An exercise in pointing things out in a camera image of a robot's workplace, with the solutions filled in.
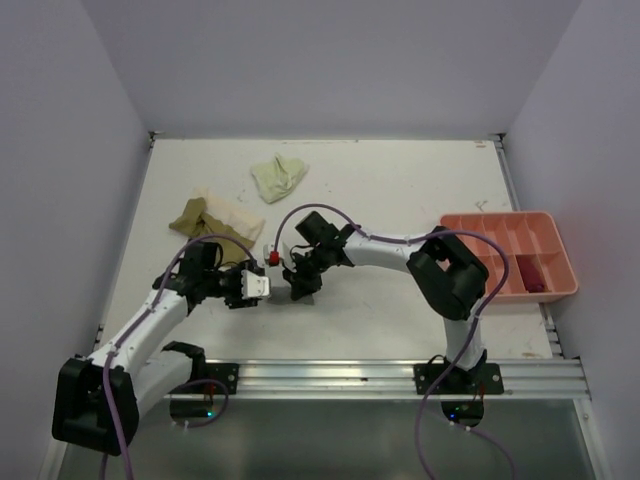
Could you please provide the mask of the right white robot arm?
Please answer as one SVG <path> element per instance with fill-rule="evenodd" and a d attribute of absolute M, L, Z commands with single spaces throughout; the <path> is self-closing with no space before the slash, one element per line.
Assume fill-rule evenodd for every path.
<path fill-rule="evenodd" d="M 444 319 L 449 387 L 464 393 L 480 382 L 486 348 L 479 322 L 489 272 L 457 231 L 437 226 L 422 237 L 383 236 L 353 223 L 337 228 L 317 211 L 300 221 L 296 231 L 307 242 L 307 251 L 280 247 L 268 255 L 270 264 L 282 265 L 293 301 L 319 292 L 322 275 L 333 267 L 407 273 L 431 309 Z"/>

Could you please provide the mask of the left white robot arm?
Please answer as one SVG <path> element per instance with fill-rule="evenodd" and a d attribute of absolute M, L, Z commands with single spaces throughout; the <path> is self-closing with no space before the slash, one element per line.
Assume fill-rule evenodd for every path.
<path fill-rule="evenodd" d="M 270 294 L 257 260 L 217 261 L 215 242 L 187 243 L 156 278 L 138 312 L 103 346 L 61 367 L 54 402 L 54 439 L 118 456 L 142 417 L 166 394 L 193 393 L 208 379 L 204 350 L 167 337 L 204 300 L 249 308 Z"/>

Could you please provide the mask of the grey and cream underwear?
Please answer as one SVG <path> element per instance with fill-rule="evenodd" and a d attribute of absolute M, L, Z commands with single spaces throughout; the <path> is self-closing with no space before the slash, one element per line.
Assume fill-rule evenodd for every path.
<path fill-rule="evenodd" d="M 284 305 L 314 305 L 315 301 L 314 298 L 312 296 L 305 296 L 305 297 L 301 297 L 299 299 L 292 299 L 291 295 L 287 292 L 280 292 L 278 295 L 272 295 L 269 299 L 268 302 L 270 304 L 273 305 L 280 305 L 280 306 L 284 306 Z"/>

